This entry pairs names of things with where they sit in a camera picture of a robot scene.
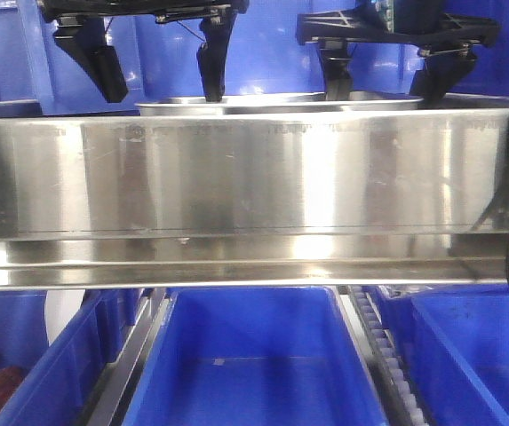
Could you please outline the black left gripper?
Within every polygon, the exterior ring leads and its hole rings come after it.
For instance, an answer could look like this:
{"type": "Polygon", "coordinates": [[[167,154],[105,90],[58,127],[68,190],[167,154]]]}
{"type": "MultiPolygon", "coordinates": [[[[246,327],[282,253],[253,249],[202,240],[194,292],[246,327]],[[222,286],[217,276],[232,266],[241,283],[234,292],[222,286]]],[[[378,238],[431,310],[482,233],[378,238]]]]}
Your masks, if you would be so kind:
{"type": "Polygon", "coordinates": [[[47,0],[37,5],[47,22],[57,20],[53,39],[90,77],[108,103],[120,103],[128,93],[115,47],[106,43],[101,17],[153,15],[159,23],[204,18],[200,23],[204,41],[196,58],[208,103],[225,94],[227,52],[237,13],[250,2],[164,0],[47,0]]]}

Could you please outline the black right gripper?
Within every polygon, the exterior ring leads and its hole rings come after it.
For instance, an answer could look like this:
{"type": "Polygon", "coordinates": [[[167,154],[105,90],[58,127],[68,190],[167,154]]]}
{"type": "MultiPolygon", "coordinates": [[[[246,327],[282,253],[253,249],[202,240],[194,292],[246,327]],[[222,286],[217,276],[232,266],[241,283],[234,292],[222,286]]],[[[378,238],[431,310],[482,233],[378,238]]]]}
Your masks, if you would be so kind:
{"type": "Polygon", "coordinates": [[[436,104],[475,68],[475,45],[492,46],[500,31],[489,18],[452,14],[443,1],[357,1],[352,9],[299,14],[298,44],[317,43],[326,100],[349,100],[349,43],[418,47],[424,65],[409,95],[436,104]]]}

